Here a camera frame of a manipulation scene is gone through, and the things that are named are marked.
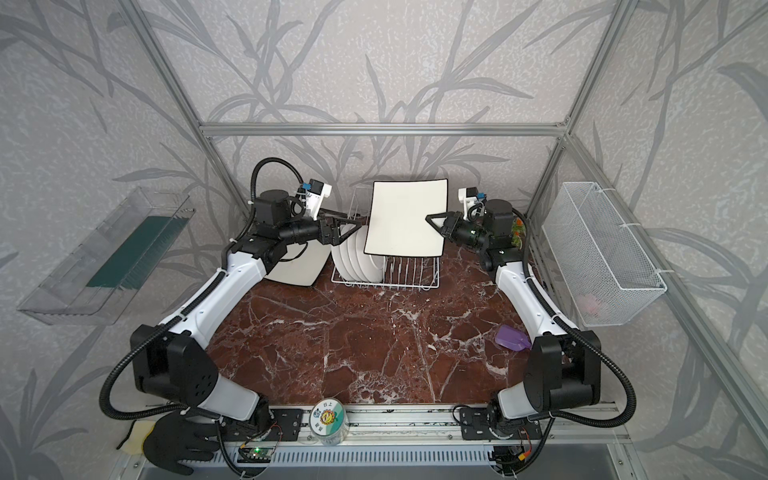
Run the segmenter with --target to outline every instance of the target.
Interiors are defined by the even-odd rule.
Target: black glove
[[[213,423],[188,422],[187,417],[172,412],[155,422],[152,433],[144,440],[144,456],[169,472],[192,475],[194,470],[178,463],[179,460],[211,460],[219,449],[216,433]]]

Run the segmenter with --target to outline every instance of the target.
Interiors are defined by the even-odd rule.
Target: yellow sponge
[[[152,433],[153,428],[154,420],[137,420],[120,450],[129,455],[141,455],[141,446],[147,436]]]

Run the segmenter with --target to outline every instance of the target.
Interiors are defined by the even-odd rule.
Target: aluminum frame
[[[587,148],[574,136],[563,137],[565,151],[574,159],[584,176],[597,182],[606,190],[605,193],[616,210],[627,223],[635,223],[634,233],[637,241],[651,262],[661,270],[672,270],[666,257],[650,238],[645,229],[629,209],[624,199],[613,189],[611,181],[605,176],[592,158]],[[667,305],[696,346],[712,373],[717,376],[733,407],[741,414],[744,423],[755,436],[766,455],[768,455],[768,402],[760,388],[752,380],[741,361],[717,332],[706,313],[694,299],[683,280],[676,273],[662,273],[667,283]]]
[[[198,119],[197,113],[192,106],[192,102],[184,92],[184,89],[181,87],[181,81],[179,80],[178,76],[176,76],[176,72],[173,70],[173,67],[170,65],[170,61],[166,57],[165,51],[160,45],[160,42],[157,40],[157,37],[155,36],[154,31],[150,26],[149,20],[147,20],[146,15],[144,15],[144,11],[138,4],[138,0],[117,0],[117,3],[127,25],[131,30],[133,30],[136,38],[139,41],[139,45],[141,45],[141,47],[144,49],[144,53],[146,53],[149,57],[152,65],[157,71],[158,76],[165,84],[165,88],[168,89],[170,96],[174,99],[176,105],[179,107],[181,116],[184,117],[184,120],[187,122],[187,126],[190,128],[192,135],[197,140],[200,149],[203,151],[203,153],[205,153],[206,158],[213,166],[214,171],[218,177],[224,183],[224,187],[237,203],[240,211],[243,214],[248,214],[249,210],[245,203],[245,198],[240,194],[240,191],[237,188],[237,185],[234,183],[232,175],[230,175],[227,166],[221,160],[221,157],[219,156],[210,140],[205,138],[203,133],[200,131],[200,120]]]
[[[551,124],[282,124],[282,123],[203,123],[207,137],[326,137],[376,135],[390,137],[559,137],[565,123]]]
[[[608,23],[605,35],[598,47],[591,65],[584,77],[574,104],[562,123],[553,124],[201,124],[189,97],[184,93],[178,77],[157,41],[148,20],[144,16],[137,0],[118,0],[128,25],[134,30],[142,48],[152,61],[168,91],[178,104],[184,120],[190,126],[195,138],[200,143],[214,170],[224,182],[227,190],[236,199],[243,212],[247,211],[244,198],[233,182],[230,172],[212,145],[210,138],[224,135],[473,135],[473,136],[552,136],[558,137],[547,167],[538,182],[535,195],[531,199],[528,213],[535,210],[541,201],[541,195],[552,175],[558,168],[562,153],[568,151],[579,164],[583,173],[603,188],[610,188],[610,181],[584,149],[581,142],[571,136],[574,126],[583,114],[589,97],[598,84],[605,65],[616,48],[619,39],[627,27],[629,19],[637,6],[638,0],[618,0],[613,16]],[[609,192],[614,205],[619,208],[627,221],[633,221],[634,215],[624,201],[614,192]],[[637,229],[637,237],[646,248],[655,264],[668,266],[664,256],[655,247],[653,241],[642,228]],[[681,326],[703,355],[707,365],[718,376],[723,389],[737,411],[744,417],[764,452],[768,455],[768,408],[765,397],[754,381],[746,374],[741,363],[730,351],[722,337],[712,327],[708,318],[690,295],[685,285],[676,275],[668,274],[667,301],[680,321]]]
[[[403,447],[404,449],[419,449],[421,447],[455,448],[467,447],[469,449],[482,447],[485,450],[492,449],[494,445],[518,445],[519,440],[463,440],[461,426],[452,418],[453,404],[350,404],[346,405],[346,413],[350,420],[349,434],[339,443],[342,447],[358,447],[360,451],[375,451],[378,447]],[[485,407],[485,404],[473,404],[473,407]],[[302,452],[311,454],[318,448],[324,452],[334,452],[338,447],[327,447],[319,441],[309,427],[310,414],[314,408],[312,405],[273,406],[274,409],[302,409],[303,416],[299,439],[297,442],[280,444],[281,449],[289,450],[302,455]],[[593,406],[569,409],[571,412],[585,414],[591,418],[609,419],[618,413],[618,407],[614,403],[598,403]],[[568,420],[555,419],[555,424],[550,431],[548,445],[592,444],[606,445],[609,455],[614,460],[614,468],[621,480],[634,478],[644,480],[642,470],[635,470],[637,462],[625,462],[624,458],[632,458],[634,447],[624,426],[616,429],[595,429]],[[248,442],[252,446],[273,446],[275,442]],[[228,442],[230,451],[240,445],[240,442]],[[432,464],[455,464],[452,461],[435,461]],[[194,468],[198,466],[221,467],[222,462],[211,465],[208,462],[188,462]],[[141,476],[141,471],[147,465],[147,460],[142,455],[127,455],[121,453],[115,462],[110,480],[136,479]],[[290,466],[285,463],[276,466]]]
[[[600,46],[598,46],[597,51],[594,53],[592,62],[587,69],[587,74],[584,76],[584,81],[581,82],[581,86],[578,89],[571,110],[568,112],[568,116],[565,117],[564,123],[566,128],[564,134],[570,134],[573,131],[578,119],[584,112],[589,97],[592,96],[594,88],[602,77],[605,66],[616,50],[616,47],[621,40],[621,36],[624,34],[624,30],[626,30],[627,25],[629,25],[629,20],[637,7],[637,2],[638,0],[618,0],[618,2],[616,2],[616,7],[614,8],[611,20],[605,28],[605,35],[603,35]],[[562,137],[560,137],[558,138],[554,150],[549,156],[547,167],[541,175],[541,179],[539,179],[536,190],[534,190],[534,196],[531,198],[531,203],[528,204],[528,210],[525,212],[528,216],[530,216],[538,206],[544,189],[558,169],[563,150]]]

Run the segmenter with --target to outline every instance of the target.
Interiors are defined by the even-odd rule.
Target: metal vent grille
[[[230,447],[236,458],[237,447]],[[415,445],[415,446],[289,446],[280,445],[270,467],[344,467],[344,466],[417,466],[417,465],[490,465],[485,445]],[[209,462],[185,462],[190,466],[224,465],[220,452]]]

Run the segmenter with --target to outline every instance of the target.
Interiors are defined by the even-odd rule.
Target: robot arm
[[[467,196],[459,192],[464,204]],[[524,381],[492,400],[489,421],[504,435],[508,420],[546,418],[553,411],[599,402],[600,341],[593,332],[578,331],[557,308],[528,265],[527,247],[515,247],[512,227],[517,218],[523,220],[522,214],[507,201],[483,198],[480,215],[447,212],[426,220],[445,239],[478,254],[481,266],[510,299],[531,337]],[[438,225],[437,219],[444,220]]]
[[[225,250],[226,264],[158,326],[142,325],[134,331],[131,359],[137,389],[181,408],[237,420],[253,432],[269,426],[266,398],[219,374],[205,348],[240,299],[283,259],[288,245],[311,240],[339,245],[359,229],[359,221],[320,208],[330,194],[329,185],[311,180],[300,183],[301,190],[306,192],[304,198],[289,197],[282,190],[253,197],[253,216],[258,221],[243,229]],[[341,234],[345,223],[355,227]],[[102,410],[117,417],[111,406]]]

